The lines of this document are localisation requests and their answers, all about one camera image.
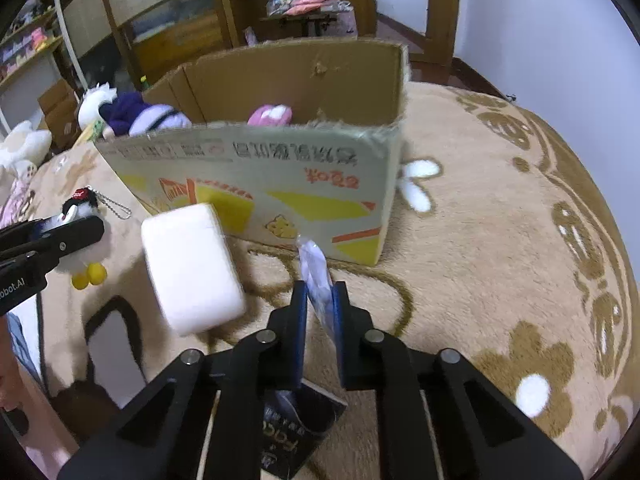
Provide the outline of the open cardboard box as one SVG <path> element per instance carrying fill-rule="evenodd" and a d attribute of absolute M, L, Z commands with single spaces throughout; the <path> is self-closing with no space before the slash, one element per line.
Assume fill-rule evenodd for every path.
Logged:
<path fill-rule="evenodd" d="M 229 235 L 373 266 L 390 222 L 409 79 L 400 44 L 312 38 L 220 51 L 180 65 L 145 93 L 189 128 L 98 144 L 151 212 L 212 205 Z M 263 105 L 285 126 L 250 126 Z"/>

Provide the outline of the purple hooded plush doll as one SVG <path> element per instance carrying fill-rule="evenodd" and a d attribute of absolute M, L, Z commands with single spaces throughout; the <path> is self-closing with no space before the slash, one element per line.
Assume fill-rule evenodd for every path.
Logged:
<path fill-rule="evenodd" d="M 106 140 L 192 126 L 190 119 L 180 110 L 168 104 L 144 102 L 140 92 L 116 96 L 112 102 L 102 103 L 98 112 L 105 122 L 103 136 Z"/>

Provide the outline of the pink white plush toy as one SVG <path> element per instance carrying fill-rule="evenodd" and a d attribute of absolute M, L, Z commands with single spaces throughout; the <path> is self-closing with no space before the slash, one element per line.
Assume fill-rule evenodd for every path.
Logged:
<path fill-rule="evenodd" d="M 263 105 L 250 115 L 250 126 L 277 127 L 288 125 L 293 117 L 292 110 L 286 105 Z"/>

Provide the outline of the small cluttered table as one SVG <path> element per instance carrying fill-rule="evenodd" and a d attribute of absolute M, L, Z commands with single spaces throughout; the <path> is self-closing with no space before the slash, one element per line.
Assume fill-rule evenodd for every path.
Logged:
<path fill-rule="evenodd" d="M 269 0 L 263 21 L 299 24 L 302 37 L 358 36 L 355 8 L 348 0 Z"/>

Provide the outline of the cream bear plush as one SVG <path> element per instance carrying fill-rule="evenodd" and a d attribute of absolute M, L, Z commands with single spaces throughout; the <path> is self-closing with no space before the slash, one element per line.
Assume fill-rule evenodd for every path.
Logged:
<path fill-rule="evenodd" d="M 32 179 L 46 159 L 52 143 L 47 129 L 35 130 L 29 120 L 20 122 L 1 142 L 1 227 L 26 216 L 34 192 Z"/>

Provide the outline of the wooden cabinet with shelves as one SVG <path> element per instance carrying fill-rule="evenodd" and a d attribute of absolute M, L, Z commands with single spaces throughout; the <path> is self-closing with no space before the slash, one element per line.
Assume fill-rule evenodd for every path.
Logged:
<path fill-rule="evenodd" d="M 58 0 L 86 84 L 152 84 L 178 65 L 241 47 L 267 0 Z"/>

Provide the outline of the wooden door frame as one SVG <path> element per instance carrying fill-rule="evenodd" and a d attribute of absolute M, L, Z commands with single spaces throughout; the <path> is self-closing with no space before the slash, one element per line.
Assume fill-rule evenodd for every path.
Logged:
<path fill-rule="evenodd" d="M 384 23 L 416 48 L 410 58 L 442 67 L 454 57 L 460 0 L 348 0 L 361 36 L 376 35 Z"/>

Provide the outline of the small brown cardboard box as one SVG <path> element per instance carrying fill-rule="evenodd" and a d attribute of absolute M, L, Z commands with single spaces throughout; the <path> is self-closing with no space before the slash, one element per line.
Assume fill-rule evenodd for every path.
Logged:
<path fill-rule="evenodd" d="M 38 104 L 52 134 L 52 148 L 57 152 L 71 148 L 80 133 L 79 104 L 73 88 L 65 79 L 59 79 L 38 98 Z"/>

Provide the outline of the penguin plush with red cap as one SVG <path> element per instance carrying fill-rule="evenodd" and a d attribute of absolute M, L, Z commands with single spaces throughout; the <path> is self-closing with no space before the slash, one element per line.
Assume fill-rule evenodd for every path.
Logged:
<path fill-rule="evenodd" d="M 55 218 L 68 235 L 58 270 L 70 276 L 74 289 L 98 286 L 107 278 L 105 260 L 111 255 L 112 228 L 103 209 L 116 219 L 128 220 L 131 210 L 91 186 L 78 188 Z"/>

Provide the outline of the clear bag with purple pad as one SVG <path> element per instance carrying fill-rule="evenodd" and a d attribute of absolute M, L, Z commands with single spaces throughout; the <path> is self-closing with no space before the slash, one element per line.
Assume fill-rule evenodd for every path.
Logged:
<path fill-rule="evenodd" d="M 331 339 L 334 339 L 333 282 L 322 249 L 310 238 L 296 240 L 300 276 L 306 284 L 314 313 Z"/>

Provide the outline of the pink swirl roll plush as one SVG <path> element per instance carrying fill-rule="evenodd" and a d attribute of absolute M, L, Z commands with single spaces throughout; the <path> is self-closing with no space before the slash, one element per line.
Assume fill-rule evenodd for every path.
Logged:
<path fill-rule="evenodd" d="M 141 240 L 157 303 L 176 334 L 203 333 L 244 315 L 242 286 L 212 206 L 147 218 Z"/>

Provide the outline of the white shelf rack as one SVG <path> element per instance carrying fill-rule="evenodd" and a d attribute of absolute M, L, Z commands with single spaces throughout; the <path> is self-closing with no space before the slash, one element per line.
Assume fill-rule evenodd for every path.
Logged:
<path fill-rule="evenodd" d="M 39 124 L 38 98 L 61 79 L 77 94 L 88 88 L 61 0 L 26 0 L 1 37 L 1 135 L 23 120 Z"/>

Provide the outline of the white round plush toy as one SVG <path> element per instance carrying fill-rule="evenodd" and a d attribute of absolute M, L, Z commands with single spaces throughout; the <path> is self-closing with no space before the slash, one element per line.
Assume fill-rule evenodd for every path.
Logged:
<path fill-rule="evenodd" d="M 109 84 L 97 84 L 84 94 L 80 102 L 77 121 L 81 130 L 90 126 L 100 118 L 99 108 L 102 104 L 111 103 L 117 96 L 117 89 Z"/>

